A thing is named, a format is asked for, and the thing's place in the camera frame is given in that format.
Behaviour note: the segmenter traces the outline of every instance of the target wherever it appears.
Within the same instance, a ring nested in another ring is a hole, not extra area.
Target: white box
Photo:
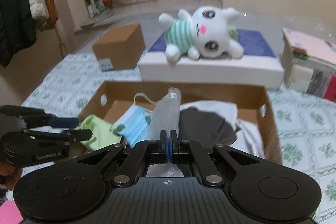
[[[284,69],[263,36],[257,31],[239,29],[238,41],[244,47],[241,59],[223,55],[193,61],[183,56],[176,64],[170,64],[161,36],[140,59],[141,76],[145,81],[232,83],[278,89]]]

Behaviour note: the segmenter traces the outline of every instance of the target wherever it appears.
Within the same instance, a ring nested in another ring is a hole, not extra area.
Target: compass logo
[[[166,184],[166,185],[170,185],[170,184],[172,184],[173,182],[172,182],[171,180],[167,179],[167,180],[165,180],[163,183]]]

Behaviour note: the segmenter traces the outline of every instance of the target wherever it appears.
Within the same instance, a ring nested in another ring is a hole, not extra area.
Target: pink paper
[[[0,224],[19,224],[23,220],[13,201],[6,201],[0,206]]]
[[[306,33],[285,29],[288,41],[293,47],[305,49],[307,55],[336,64],[336,45]]]

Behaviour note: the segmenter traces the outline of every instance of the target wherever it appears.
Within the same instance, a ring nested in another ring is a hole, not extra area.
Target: white bedsheet
[[[58,116],[77,116],[104,80],[140,81],[138,69],[102,73],[93,54],[68,55],[27,98],[23,106]],[[336,223],[336,104],[288,90],[269,91],[283,164],[313,177],[322,190],[315,221]],[[26,168],[24,174],[41,168]]]

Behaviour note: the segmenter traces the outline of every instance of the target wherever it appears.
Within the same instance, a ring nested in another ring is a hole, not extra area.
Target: black jacket
[[[2,65],[4,68],[11,61],[13,56],[11,52],[11,45],[9,43],[5,25],[0,14],[0,65]]]
[[[35,43],[35,22],[30,12],[29,0],[0,0],[0,14],[9,42],[0,46],[0,56],[6,56],[6,61],[1,60],[5,67],[9,62],[8,56],[11,58],[19,50]],[[3,41],[0,34],[0,43],[4,44]]]
[[[29,0],[18,0],[19,27],[23,48],[28,48],[36,42],[35,21],[30,12]]]

